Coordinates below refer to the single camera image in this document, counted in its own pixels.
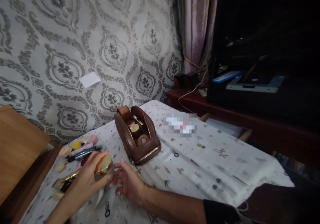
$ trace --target wall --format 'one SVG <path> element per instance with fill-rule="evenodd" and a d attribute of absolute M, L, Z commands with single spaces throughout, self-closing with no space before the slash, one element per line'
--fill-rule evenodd
<path fill-rule="evenodd" d="M 0 0 L 0 105 L 67 143 L 117 107 L 165 101 L 177 27 L 176 0 Z M 93 71 L 101 81 L 84 88 Z"/>

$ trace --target leather cosmetic bag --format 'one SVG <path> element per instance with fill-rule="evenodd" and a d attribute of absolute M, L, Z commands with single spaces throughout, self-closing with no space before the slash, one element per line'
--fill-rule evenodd
<path fill-rule="evenodd" d="M 143 165 L 160 152 L 161 143 L 156 135 L 153 121 L 141 108 L 133 106 L 130 111 L 128 106 L 120 107 L 117 109 L 114 119 L 132 165 Z M 127 123 L 137 124 L 139 130 L 137 132 L 130 131 Z"/>

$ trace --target blurred label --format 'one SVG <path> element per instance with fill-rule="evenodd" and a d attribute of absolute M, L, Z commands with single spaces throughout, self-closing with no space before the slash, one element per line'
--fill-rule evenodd
<path fill-rule="evenodd" d="M 197 133 L 196 114 L 167 113 L 162 119 L 163 133 L 177 134 L 179 137 L 191 137 Z"/>

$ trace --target white tablecloth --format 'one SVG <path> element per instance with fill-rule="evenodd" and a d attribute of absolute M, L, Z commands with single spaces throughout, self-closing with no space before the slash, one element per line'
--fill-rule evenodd
<path fill-rule="evenodd" d="M 279 162 L 272 156 L 244 143 L 218 129 L 196 120 L 197 133 L 190 138 L 163 134 L 162 118 L 166 113 L 179 111 L 158 101 L 150 101 L 141 108 L 153 120 L 161 140 L 161 152 L 143 166 L 135 168 L 140 177 L 157 188 L 200 199 L 211 199 L 233 206 L 240 205 L 253 190 L 270 183 L 294 187 Z M 123 157 L 128 163 L 115 122 L 86 133 L 97 135 L 97 145 L 109 150 L 114 162 Z M 179 154 L 175 157 L 171 149 Z M 69 163 L 62 173 L 54 167 L 64 161 L 57 157 L 43 181 L 38 194 L 28 207 L 20 223 L 43 223 L 57 204 L 51 196 L 51 186 L 57 178 L 76 170 L 76 162 Z M 106 192 L 97 206 L 94 195 L 76 215 L 73 223 L 154 223 L 153 217 L 143 209 L 129 203 L 123 196 L 115 196 L 115 189 Z M 105 217 L 105 203 L 109 202 L 110 216 Z"/>

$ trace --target curtain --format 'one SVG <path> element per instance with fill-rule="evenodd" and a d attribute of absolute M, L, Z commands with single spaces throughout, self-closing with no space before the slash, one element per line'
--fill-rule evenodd
<path fill-rule="evenodd" d="M 210 59 L 217 0 L 178 0 L 184 73 Z"/>

